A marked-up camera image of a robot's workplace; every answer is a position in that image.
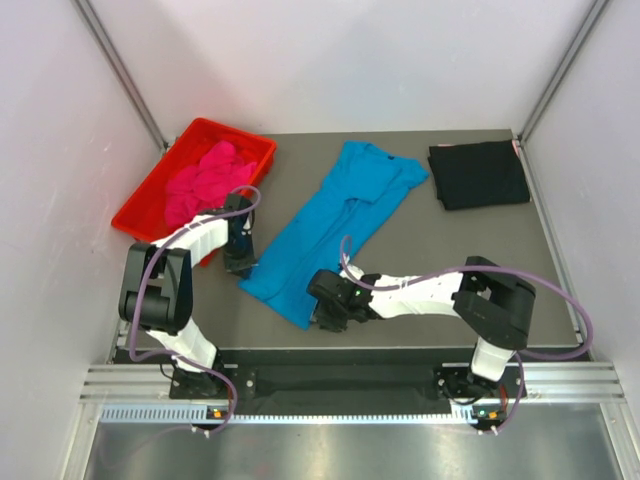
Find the black folded cloth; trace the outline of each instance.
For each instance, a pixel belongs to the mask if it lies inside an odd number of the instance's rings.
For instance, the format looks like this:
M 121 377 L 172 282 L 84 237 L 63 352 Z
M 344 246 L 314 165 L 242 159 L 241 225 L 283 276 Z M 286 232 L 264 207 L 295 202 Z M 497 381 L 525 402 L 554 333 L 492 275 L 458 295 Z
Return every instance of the black folded cloth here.
M 524 169 L 510 140 L 430 147 L 429 164 L 445 210 L 531 200 Z

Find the clothing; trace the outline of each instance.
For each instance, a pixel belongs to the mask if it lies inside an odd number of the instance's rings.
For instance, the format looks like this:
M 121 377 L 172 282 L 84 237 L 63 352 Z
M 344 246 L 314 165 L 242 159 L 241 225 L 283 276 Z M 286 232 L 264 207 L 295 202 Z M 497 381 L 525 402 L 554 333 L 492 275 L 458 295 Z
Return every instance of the clothing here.
M 342 237 L 353 237 L 355 254 L 427 176 L 417 160 L 393 157 L 370 143 L 346 142 L 320 190 L 240 287 L 307 329 L 316 303 L 307 285 L 319 269 L 339 270 Z
M 202 210 L 222 207 L 231 190 L 249 182 L 256 165 L 245 164 L 230 142 L 216 143 L 198 165 L 189 165 L 167 182 L 167 226 L 180 227 Z
M 526 203 L 531 200 L 511 141 L 429 148 L 438 199 L 445 210 Z

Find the red plastic container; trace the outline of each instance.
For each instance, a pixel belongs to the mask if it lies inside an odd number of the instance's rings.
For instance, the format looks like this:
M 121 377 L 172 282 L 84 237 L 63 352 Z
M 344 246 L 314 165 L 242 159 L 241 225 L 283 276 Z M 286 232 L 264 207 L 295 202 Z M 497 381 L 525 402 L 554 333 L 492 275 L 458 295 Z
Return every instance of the red plastic container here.
M 174 230 L 169 229 L 164 221 L 167 182 L 183 168 L 197 164 L 220 140 L 231 142 L 245 163 L 257 162 L 249 183 L 258 186 L 271 169 L 276 142 L 205 118 L 196 118 L 113 217 L 111 225 L 145 242 L 173 233 Z M 213 254 L 209 255 L 200 264 L 207 265 L 212 257 Z

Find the pink cloth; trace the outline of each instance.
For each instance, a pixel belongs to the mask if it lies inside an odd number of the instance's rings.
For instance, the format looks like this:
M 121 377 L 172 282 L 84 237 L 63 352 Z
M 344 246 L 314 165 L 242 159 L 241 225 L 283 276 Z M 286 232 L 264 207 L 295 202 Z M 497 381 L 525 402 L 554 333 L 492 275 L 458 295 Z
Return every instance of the pink cloth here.
M 198 165 L 189 165 L 167 182 L 167 226 L 180 227 L 201 210 L 222 207 L 231 190 L 249 182 L 256 166 L 256 162 L 245 164 L 233 144 L 216 143 Z

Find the white panel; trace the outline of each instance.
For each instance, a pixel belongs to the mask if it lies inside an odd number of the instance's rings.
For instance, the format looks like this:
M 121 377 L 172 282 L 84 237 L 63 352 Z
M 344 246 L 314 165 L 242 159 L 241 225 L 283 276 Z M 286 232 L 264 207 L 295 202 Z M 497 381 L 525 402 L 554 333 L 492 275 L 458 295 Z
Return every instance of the white panel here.
M 527 148 L 571 278 L 640 421 L 640 3 L 617 0 Z
M 0 477 L 50 479 L 115 328 L 109 222 L 157 153 L 71 2 L 3 2 L 0 69 Z
M 591 0 L 94 0 L 165 135 L 519 130 Z

